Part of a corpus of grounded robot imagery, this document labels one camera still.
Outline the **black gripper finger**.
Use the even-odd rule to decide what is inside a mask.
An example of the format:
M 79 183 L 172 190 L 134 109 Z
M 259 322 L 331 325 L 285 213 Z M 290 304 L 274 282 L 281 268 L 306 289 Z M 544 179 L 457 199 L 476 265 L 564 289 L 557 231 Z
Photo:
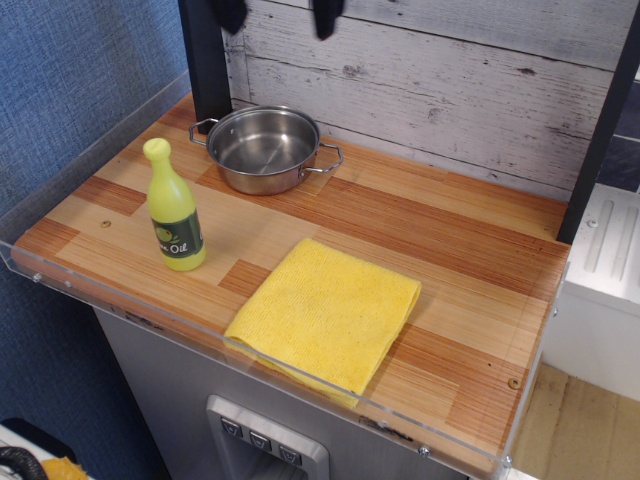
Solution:
M 345 0 L 311 0 L 316 36 L 326 40 L 333 35 L 337 19 L 343 14 Z
M 244 0 L 213 0 L 212 7 L 218 24 L 234 35 L 244 25 L 248 14 Z

